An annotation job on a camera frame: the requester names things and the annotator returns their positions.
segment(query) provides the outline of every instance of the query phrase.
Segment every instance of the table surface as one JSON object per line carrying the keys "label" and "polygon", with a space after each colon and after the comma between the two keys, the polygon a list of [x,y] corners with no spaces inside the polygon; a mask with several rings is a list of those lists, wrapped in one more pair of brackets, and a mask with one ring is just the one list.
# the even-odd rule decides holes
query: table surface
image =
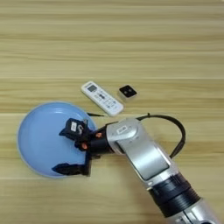
{"label": "table surface", "polygon": [[[93,80],[138,97],[99,127],[147,112],[177,117],[187,145],[175,159],[224,221],[224,23],[221,0],[0,1],[2,224],[165,223],[124,157],[94,161],[91,178],[44,178],[17,152],[18,125],[43,102],[102,113],[81,91]],[[178,130],[144,122],[167,151]]]}

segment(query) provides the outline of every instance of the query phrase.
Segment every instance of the black cable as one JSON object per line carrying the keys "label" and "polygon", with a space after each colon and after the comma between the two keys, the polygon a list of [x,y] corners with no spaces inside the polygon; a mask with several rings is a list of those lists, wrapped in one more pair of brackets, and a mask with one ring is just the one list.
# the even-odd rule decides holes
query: black cable
{"label": "black cable", "polygon": [[171,158],[174,158],[181,152],[181,150],[183,149],[183,147],[186,143],[186,130],[185,130],[184,125],[178,119],[176,119],[172,116],[169,116],[169,115],[151,115],[150,113],[148,113],[148,115],[138,117],[137,120],[142,121],[145,118],[151,118],[151,117],[162,118],[167,121],[170,121],[170,122],[176,124],[178,126],[179,130],[181,131],[182,137],[181,137],[178,145],[175,147],[175,149],[173,150],[173,152],[170,155]]}

